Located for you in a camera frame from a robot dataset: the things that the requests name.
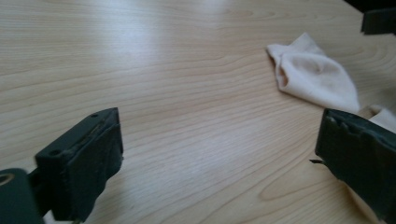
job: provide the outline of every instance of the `wooden table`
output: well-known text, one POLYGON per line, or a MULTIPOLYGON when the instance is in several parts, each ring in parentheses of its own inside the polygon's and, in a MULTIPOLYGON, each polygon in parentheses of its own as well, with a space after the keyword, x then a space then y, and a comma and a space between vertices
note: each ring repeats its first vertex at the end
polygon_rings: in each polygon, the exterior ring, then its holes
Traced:
POLYGON ((1 0, 0 169, 117 106, 124 162, 86 223, 365 223, 309 162, 323 108, 279 92, 265 51, 308 32, 362 106, 396 112, 396 39, 361 19, 336 0, 1 0))

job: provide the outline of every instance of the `light brown wooden surface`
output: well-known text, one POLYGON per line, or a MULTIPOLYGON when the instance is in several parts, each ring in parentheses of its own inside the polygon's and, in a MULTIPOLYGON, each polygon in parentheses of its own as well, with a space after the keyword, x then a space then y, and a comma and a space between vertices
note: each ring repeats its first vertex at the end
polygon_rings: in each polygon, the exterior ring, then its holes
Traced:
POLYGON ((125 159, 86 223, 365 223, 309 162, 322 108, 279 92, 265 52, 308 32, 362 106, 396 112, 396 38, 361 18, 337 0, 0 0, 0 169, 32 171, 117 106, 125 159))

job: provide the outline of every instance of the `wood grain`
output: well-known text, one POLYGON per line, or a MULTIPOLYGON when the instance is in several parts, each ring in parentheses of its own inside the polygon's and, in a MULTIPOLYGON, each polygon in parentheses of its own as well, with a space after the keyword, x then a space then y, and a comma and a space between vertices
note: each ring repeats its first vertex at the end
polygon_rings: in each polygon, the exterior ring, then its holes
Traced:
POLYGON ((396 112, 396 39, 360 27, 334 0, 1 0, 0 169, 117 106, 125 159, 86 223, 367 223, 265 52, 308 32, 396 112))

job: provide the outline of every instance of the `folded cloth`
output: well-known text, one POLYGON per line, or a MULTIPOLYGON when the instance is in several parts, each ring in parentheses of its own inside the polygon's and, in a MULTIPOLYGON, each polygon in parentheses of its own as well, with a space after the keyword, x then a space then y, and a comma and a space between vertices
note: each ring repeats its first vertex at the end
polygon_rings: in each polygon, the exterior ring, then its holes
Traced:
POLYGON ((371 105, 371 112, 374 114, 369 120, 393 133, 396 133, 396 117, 381 105, 371 105))
POLYGON ((289 46, 269 45, 281 91, 324 107, 357 113, 358 94, 346 70, 304 33, 289 46))

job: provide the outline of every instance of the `white cloth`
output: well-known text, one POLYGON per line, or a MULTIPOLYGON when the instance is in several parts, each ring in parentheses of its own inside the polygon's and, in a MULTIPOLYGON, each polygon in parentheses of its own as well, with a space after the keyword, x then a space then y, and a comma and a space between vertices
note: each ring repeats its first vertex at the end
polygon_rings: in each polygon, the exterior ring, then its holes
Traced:
POLYGON ((289 46, 269 45, 267 51, 276 63, 281 91, 332 109, 360 110, 355 85, 346 70, 327 57, 307 33, 289 46))
POLYGON ((374 114, 369 119, 372 123, 396 133, 396 117, 390 111, 380 105, 372 105, 370 110, 374 114))

